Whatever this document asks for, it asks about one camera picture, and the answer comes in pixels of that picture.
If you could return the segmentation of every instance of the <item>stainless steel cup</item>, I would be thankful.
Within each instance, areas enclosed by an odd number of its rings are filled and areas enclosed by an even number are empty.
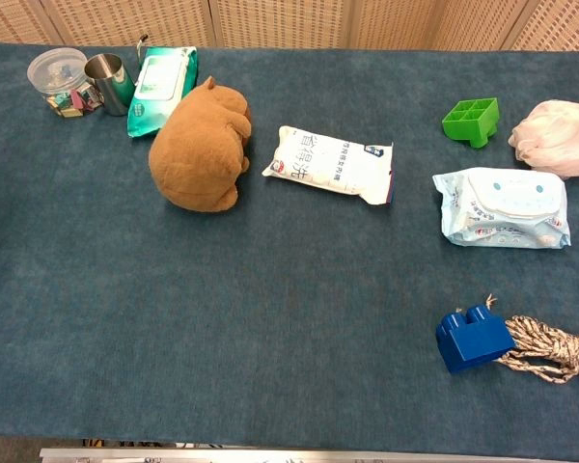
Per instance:
[[[123,61],[111,53],[93,56],[84,67],[88,81],[103,99],[105,111],[111,116],[124,116],[133,99],[135,85],[123,66]]]

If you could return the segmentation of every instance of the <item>brown stuffed animal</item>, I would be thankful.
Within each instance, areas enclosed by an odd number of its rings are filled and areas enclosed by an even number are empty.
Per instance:
[[[175,205],[218,212],[238,199],[237,177],[249,168],[247,100],[209,77],[176,107],[152,143],[152,178]]]

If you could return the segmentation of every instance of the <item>wooden wall panel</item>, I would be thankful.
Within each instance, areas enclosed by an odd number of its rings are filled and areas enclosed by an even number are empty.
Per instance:
[[[42,0],[66,43],[213,46],[207,0]]]
[[[60,43],[60,38],[40,9],[28,0],[0,0],[0,41],[10,43]]]
[[[526,0],[449,0],[432,47],[439,50],[499,49]]]
[[[338,48],[351,1],[210,0],[210,9],[220,46]]]
[[[512,48],[579,51],[579,0],[541,0]]]
[[[427,47],[431,20],[443,0],[356,0],[352,48]]]

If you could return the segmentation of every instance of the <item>blue plastic block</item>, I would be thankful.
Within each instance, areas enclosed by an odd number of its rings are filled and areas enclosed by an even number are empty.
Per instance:
[[[502,317],[486,305],[467,314],[449,313],[435,329],[437,346],[450,373],[491,362],[514,349],[514,340]]]

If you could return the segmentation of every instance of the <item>rope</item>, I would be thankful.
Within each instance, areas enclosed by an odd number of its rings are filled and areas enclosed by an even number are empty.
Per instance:
[[[489,294],[486,305],[491,308],[496,299]],[[530,371],[545,381],[564,384],[579,374],[579,335],[570,335],[541,321],[524,315],[506,320],[506,326],[516,348],[497,362],[519,371]],[[541,358],[557,364],[532,365],[525,358]]]

